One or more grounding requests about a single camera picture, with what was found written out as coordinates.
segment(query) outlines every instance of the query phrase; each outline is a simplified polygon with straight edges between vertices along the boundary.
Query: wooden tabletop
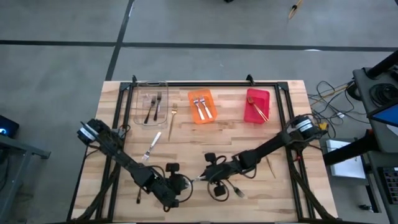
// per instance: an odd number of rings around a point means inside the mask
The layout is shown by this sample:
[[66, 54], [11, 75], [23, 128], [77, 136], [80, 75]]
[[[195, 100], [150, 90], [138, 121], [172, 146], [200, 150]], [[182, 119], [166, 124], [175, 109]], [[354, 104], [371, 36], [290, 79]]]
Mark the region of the wooden tabletop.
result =
[[[294, 114], [310, 113], [307, 92], [304, 82], [287, 81], [289, 83]], [[99, 100], [97, 119], [112, 125], [114, 109], [118, 97], [120, 82], [104, 82]], [[248, 87], [210, 87], [215, 101], [218, 117], [215, 122], [195, 124], [192, 120], [187, 93], [198, 87], [170, 87], [169, 106], [178, 104], [178, 113], [174, 119], [173, 131], [168, 142], [170, 125], [164, 129], [143, 129], [134, 123], [136, 104], [130, 112], [131, 130], [127, 134], [124, 150], [133, 159], [141, 161], [142, 155], [148, 150], [150, 143], [158, 131], [162, 135], [149, 158], [150, 165], [165, 167], [168, 162], [178, 162], [180, 173], [189, 178], [200, 175], [208, 163], [204, 154], [214, 152], [217, 156], [226, 155], [228, 159], [237, 152], [253, 149], [268, 141], [280, 131], [280, 119], [275, 91], [271, 87], [256, 89], [267, 90], [271, 95], [269, 122], [252, 124], [243, 121], [244, 104]], [[137, 94], [133, 93], [133, 102]], [[310, 188], [320, 203], [333, 216], [337, 216], [335, 203], [331, 194], [328, 176], [323, 163], [322, 153], [318, 149], [304, 150], [305, 165]], [[195, 182], [193, 195], [179, 208], [172, 208], [165, 213], [162, 205], [152, 194], [142, 194], [141, 204], [136, 204], [138, 186], [130, 174], [124, 169], [119, 180], [118, 196], [114, 213], [116, 222], [276, 222], [297, 221], [290, 175], [286, 162], [285, 149], [280, 148], [268, 156], [276, 178], [272, 175], [265, 159], [257, 165], [255, 179], [247, 179], [234, 175], [231, 182], [239, 187], [245, 198], [239, 198], [231, 189], [226, 202], [214, 201], [207, 192], [206, 182]], [[81, 175], [78, 194], [72, 218], [78, 217], [91, 203], [101, 186], [105, 156], [96, 152], [85, 161]], [[300, 190], [303, 211], [306, 217], [304, 194]], [[108, 210], [107, 197], [104, 212]]]

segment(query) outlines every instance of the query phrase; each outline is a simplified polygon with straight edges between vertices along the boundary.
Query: computer monitor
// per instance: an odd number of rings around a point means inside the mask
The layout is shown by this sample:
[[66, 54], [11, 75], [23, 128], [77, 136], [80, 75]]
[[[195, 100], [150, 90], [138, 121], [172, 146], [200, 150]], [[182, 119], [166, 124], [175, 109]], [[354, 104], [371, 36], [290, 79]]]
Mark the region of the computer monitor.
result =
[[398, 99], [372, 111], [368, 118], [398, 127]]
[[0, 115], [0, 135], [13, 138], [18, 128], [19, 124]]

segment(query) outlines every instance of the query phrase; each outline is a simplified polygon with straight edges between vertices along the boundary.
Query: clear plastic tray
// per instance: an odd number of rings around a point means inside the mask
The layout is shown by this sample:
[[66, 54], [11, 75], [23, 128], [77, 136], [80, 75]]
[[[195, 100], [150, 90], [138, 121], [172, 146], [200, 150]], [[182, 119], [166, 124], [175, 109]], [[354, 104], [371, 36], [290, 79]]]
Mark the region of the clear plastic tray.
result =
[[137, 83], [136, 90], [137, 109], [134, 122], [146, 128], [166, 128], [169, 113], [169, 87], [167, 86], [167, 82], [139, 82]]

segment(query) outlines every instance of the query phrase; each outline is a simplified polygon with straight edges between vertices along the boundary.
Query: concrete floor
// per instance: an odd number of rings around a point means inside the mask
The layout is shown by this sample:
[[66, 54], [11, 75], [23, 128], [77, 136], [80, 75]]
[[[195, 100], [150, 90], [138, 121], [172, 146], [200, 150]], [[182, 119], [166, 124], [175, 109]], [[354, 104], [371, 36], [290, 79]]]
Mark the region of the concrete floor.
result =
[[[0, 0], [0, 40], [115, 42], [128, 0]], [[307, 0], [287, 21], [295, 1], [136, 0], [124, 42], [229, 43], [398, 47], [393, 0]], [[113, 47], [0, 45], [0, 114], [21, 124], [18, 138], [52, 151], [36, 160], [12, 218], [28, 223], [66, 219], [85, 148], [80, 121], [95, 115]], [[352, 70], [371, 67], [390, 52], [122, 48], [112, 80], [321, 80], [339, 85]], [[344, 97], [333, 103], [347, 110]], [[360, 102], [356, 110], [363, 111]], [[367, 124], [345, 119], [341, 138], [360, 137]], [[388, 223], [385, 212], [364, 212], [364, 186], [331, 178], [339, 217]]]

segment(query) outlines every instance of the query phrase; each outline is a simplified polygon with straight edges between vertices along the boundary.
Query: black floor stripe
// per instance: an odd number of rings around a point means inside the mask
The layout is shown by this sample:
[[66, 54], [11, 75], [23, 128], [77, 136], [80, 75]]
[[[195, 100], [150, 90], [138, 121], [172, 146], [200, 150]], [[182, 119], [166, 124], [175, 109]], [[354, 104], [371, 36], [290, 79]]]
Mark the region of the black floor stripe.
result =
[[321, 50], [340, 52], [394, 52], [398, 47], [332, 47], [305, 45], [255, 45], [255, 44], [181, 44], [125, 42], [122, 47], [168, 48], [168, 49], [244, 49], [244, 50]]
[[116, 45], [116, 42], [0, 40], [0, 44], [1, 45], [38, 45], [38, 46], [114, 47]]
[[116, 42], [116, 46], [114, 47], [114, 50], [113, 50], [113, 54], [112, 54], [111, 61], [109, 63], [108, 71], [106, 72], [105, 81], [112, 80], [114, 68], [116, 66], [116, 62], [118, 61], [124, 34], [126, 33], [127, 24], [129, 23], [130, 13], [132, 11], [133, 3], [134, 3], [134, 0], [129, 0], [129, 3], [127, 4], [126, 12], [124, 13], [122, 26], [120, 27], [120, 31], [119, 31], [119, 35], [118, 35], [118, 41]]

